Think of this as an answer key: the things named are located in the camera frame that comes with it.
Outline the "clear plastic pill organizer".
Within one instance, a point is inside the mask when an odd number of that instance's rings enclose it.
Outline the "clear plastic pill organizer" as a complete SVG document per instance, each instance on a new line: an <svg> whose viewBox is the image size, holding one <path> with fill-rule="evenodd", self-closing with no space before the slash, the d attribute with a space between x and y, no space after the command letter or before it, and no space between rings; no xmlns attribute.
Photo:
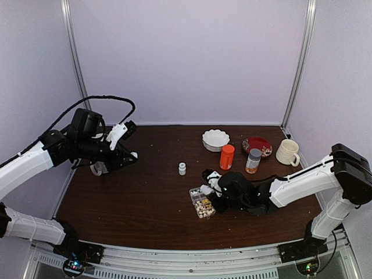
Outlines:
<svg viewBox="0 0 372 279"><path fill-rule="evenodd" d="M200 219L210 219L216 210L200 187L189 190L192 205Z"/></svg>

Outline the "orange pill bottle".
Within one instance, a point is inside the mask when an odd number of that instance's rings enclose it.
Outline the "orange pill bottle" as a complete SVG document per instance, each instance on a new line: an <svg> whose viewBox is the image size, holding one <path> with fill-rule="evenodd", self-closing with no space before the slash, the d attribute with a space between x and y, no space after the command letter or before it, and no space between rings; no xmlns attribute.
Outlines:
<svg viewBox="0 0 372 279"><path fill-rule="evenodd" d="M220 156L220 168L222 170L229 170L233 164L235 155L235 148L233 145L225 145L221 149L221 156Z"/></svg>

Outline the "shorter small white bottle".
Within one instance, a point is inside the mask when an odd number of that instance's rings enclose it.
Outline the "shorter small white bottle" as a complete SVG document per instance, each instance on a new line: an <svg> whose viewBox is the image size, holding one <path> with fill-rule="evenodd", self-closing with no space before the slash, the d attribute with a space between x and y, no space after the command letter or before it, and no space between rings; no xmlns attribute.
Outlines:
<svg viewBox="0 0 372 279"><path fill-rule="evenodd" d="M184 176L184 175L186 175L186 172L187 172L187 165L186 165L186 163L180 162L178 164L178 173L179 173L179 175Z"/></svg>

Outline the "grey capped white orange bottle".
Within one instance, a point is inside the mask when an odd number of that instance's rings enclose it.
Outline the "grey capped white orange bottle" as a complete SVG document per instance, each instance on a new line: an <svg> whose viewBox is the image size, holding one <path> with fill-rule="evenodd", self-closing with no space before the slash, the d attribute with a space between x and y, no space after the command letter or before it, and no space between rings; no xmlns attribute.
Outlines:
<svg viewBox="0 0 372 279"><path fill-rule="evenodd" d="M249 155L245 165L245 171L248 174L255 174L257 172L261 157L262 152L260 149L252 148L249 151Z"/></svg>

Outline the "taller small white bottle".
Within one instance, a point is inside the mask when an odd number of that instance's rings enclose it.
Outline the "taller small white bottle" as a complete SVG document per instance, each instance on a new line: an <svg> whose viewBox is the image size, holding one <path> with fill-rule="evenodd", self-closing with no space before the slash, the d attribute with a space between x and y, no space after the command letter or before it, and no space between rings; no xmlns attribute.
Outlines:
<svg viewBox="0 0 372 279"><path fill-rule="evenodd" d="M209 186L207 185L201 185L200 186L200 191L201 193L203 193L205 196L208 196L210 195L211 193L214 193L214 190L212 188L210 188Z"/></svg>

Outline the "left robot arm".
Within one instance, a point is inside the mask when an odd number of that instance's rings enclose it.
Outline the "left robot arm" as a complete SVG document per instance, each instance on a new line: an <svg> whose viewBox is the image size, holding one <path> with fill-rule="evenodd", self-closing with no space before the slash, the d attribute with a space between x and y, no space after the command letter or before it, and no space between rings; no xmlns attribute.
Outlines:
<svg viewBox="0 0 372 279"><path fill-rule="evenodd" d="M137 126L122 121L105 131L101 114L77 109L71 123L62 130L49 130L32 146L1 166L1 198L19 186L66 161L78 168L81 160L88 162L96 176L120 170L138 160L121 141L132 136ZM20 213L1 204L1 237L17 237L59 245L71 258L84 252L78 234L65 221L42 219Z"/></svg>

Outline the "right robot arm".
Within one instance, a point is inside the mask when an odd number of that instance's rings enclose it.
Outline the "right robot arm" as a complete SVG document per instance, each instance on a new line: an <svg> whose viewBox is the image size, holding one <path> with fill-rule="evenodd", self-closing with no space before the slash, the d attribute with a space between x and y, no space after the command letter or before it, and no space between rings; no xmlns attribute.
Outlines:
<svg viewBox="0 0 372 279"><path fill-rule="evenodd" d="M274 212L304 197L335 189L325 209L309 223L305 239L298 243L302 256L311 256L357 206L371 201L369 161L343 144L316 164L296 173L249 181L242 173L203 174L211 192L207 195L218 213L228 208L261 215Z"/></svg>

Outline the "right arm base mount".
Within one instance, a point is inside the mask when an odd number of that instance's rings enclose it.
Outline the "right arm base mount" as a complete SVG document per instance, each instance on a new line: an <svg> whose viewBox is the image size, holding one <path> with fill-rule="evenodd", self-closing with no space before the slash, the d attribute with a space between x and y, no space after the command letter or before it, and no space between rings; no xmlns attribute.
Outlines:
<svg viewBox="0 0 372 279"><path fill-rule="evenodd" d="M319 255L328 251L325 239L312 236L312 222L308 222L302 240L278 246L281 262L295 261L297 271L307 277L315 276L320 271Z"/></svg>

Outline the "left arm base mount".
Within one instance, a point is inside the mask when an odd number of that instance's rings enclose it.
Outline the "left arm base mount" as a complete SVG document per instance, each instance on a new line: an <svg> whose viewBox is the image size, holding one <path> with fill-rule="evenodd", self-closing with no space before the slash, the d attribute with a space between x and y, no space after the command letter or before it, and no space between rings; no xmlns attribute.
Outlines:
<svg viewBox="0 0 372 279"><path fill-rule="evenodd" d="M55 220L63 228L65 237L60 245L52 244L53 252L66 258L62 271L68 278L79 277L92 264L100 264L104 247L80 241L77 231L64 220Z"/></svg>

